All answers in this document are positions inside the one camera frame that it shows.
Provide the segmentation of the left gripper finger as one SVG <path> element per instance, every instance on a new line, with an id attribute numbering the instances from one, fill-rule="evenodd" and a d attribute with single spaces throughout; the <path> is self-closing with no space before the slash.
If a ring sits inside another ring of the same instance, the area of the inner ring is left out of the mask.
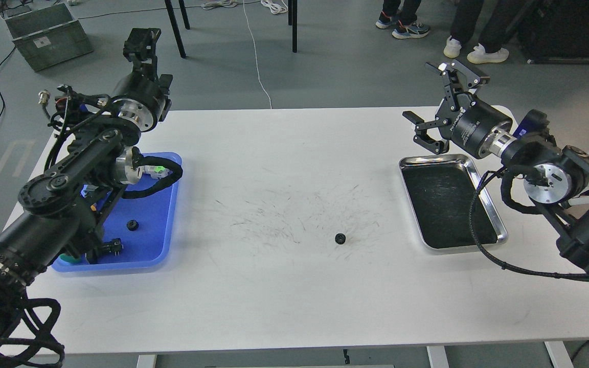
<path id="1" fill-rule="evenodd" d="M 159 28 L 132 28 L 124 42 L 124 57 L 133 65 L 132 71 L 144 77 L 158 77 L 156 44 Z"/>

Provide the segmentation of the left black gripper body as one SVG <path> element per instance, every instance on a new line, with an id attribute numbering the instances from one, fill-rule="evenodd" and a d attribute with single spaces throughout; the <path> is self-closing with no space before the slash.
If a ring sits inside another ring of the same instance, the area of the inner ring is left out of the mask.
<path id="1" fill-rule="evenodd" d="M 140 132 L 150 132 L 170 112 L 172 81 L 171 74 L 162 74 L 154 81 L 140 72 L 129 73 L 113 91 L 116 117 L 131 121 Z"/>

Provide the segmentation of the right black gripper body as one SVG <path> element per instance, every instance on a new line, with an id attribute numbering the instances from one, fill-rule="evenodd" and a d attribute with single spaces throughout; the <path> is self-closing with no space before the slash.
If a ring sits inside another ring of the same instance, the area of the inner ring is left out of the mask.
<path id="1" fill-rule="evenodd" d="M 451 141 L 476 159 L 489 156 L 488 135 L 495 128 L 510 132 L 512 118 L 477 97 L 460 97 L 458 102 Z"/>

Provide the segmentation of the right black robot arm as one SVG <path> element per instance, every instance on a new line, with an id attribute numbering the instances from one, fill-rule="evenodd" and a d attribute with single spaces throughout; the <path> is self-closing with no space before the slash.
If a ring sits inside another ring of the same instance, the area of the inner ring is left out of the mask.
<path id="1" fill-rule="evenodd" d="M 513 128 L 513 120 L 482 101 L 477 92 L 488 84 L 481 70 L 452 60 L 432 65 L 442 79 L 443 98 L 434 119 L 424 121 L 411 111 L 403 117 L 414 126 L 413 140 L 433 154 L 447 153 L 451 144 L 477 160 L 498 157 L 501 168 L 487 172 L 473 198 L 494 177 L 501 179 L 501 199 L 507 207 L 542 215 L 558 233 L 559 254 L 580 268 L 580 274 L 540 272 L 511 265 L 476 245 L 503 270 L 536 277 L 589 282 L 589 155 L 566 145 L 558 147 L 544 112 L 533 109 Z"/>

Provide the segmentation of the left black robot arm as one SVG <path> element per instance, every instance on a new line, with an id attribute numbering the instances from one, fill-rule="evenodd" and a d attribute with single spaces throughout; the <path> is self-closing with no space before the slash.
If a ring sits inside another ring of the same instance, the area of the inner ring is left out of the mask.
<path id="1" fill-rule="evenodd" d="M 56 142 L 42 174 L 18 193 L 23 213 L 0 233 L 0 367 L 38 366 L 40 350 L 58 355 L 52 335 L 61 306 L 53 298 L 28 298 L 27 288 L 62 254 L 98 256 L 119 240 L 104 242 L 103 226 L 121 199 L 140 199 L 173 186 L 183 175 L 172 160 L 137 148 L 170 111 L 171 74 L 157 72 L 159 28 L 133 28 L 122 51 L 133 68 L 112 95 L 58 87 L 48 125 Z"/>

